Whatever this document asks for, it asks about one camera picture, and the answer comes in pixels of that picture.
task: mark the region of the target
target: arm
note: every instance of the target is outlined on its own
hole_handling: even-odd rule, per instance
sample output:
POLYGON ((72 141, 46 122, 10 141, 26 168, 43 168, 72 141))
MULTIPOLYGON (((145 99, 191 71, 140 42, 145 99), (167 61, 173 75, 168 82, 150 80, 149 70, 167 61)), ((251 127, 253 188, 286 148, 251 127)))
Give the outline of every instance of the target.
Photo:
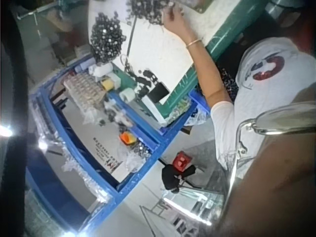
MULTIPOLYGON (((178 6, 164 10, 163 23, 166 29, 180 37, 186 45, 198 39, 185 21, 178 6)), ((212 108, 221 101, 231 102, 221 75, 203 43, 200 41, 194 43, 188 47, 188 50, 208 105, 212 108)))

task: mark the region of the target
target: pile of black parts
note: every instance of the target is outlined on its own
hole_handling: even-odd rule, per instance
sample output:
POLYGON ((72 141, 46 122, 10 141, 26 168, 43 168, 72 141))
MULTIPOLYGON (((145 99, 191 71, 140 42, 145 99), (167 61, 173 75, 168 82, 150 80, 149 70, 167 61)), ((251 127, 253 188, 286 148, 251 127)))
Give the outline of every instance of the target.
POLYGON ((162 25, 161 11, 169 4, 170 0, 130 0, 131 15, 146 19, 153 25, 162 25))
POLYGON ((97 62, 108 63, 120 55, 126 36, 122 34, 118 15, 109 19, 103 13, 95 18, 92 27, 91 46, 97 62))

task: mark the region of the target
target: green table edge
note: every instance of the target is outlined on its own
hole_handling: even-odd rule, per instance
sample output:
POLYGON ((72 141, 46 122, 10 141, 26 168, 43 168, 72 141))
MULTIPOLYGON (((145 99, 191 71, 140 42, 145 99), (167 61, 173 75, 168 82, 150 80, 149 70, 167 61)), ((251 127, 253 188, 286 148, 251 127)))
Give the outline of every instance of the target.
MULTIPOLYGON (((252 22, 257 20, 268 0, 241 0, 219 31, 212 38, 206 49, 214 60, 236 39, 252 22)), ((198 78, 194 66, 191 66, 168 100, 157 103, 156 107, 164 118, 167 118, 179 101, 197 85, 198 78)))

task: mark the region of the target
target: forearm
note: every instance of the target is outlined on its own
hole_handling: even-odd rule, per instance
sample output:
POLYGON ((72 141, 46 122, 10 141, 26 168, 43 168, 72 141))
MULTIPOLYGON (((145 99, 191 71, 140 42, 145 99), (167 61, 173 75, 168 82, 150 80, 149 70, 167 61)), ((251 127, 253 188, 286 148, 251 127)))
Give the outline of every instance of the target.
POLYGON ((202 42, 188 48, 197 71, 197 78, 208 105, 212 108, 221 101, 231 101, 221 75, 202 42))

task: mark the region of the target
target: bracelet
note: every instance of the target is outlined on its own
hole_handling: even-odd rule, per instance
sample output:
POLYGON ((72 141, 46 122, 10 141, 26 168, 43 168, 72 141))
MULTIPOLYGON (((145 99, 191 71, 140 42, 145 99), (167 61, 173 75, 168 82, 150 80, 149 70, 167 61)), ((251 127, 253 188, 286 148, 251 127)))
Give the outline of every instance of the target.
POLYGON ((195 44, 195 43, 201 42, 201 41, 202 41, 201 39, 197 39, 197 40, 195 40, 195 41, 192 41, 191 43, 189 43, 189 44, 186 46, 186 48, 189 48, 192 44, 195 44))

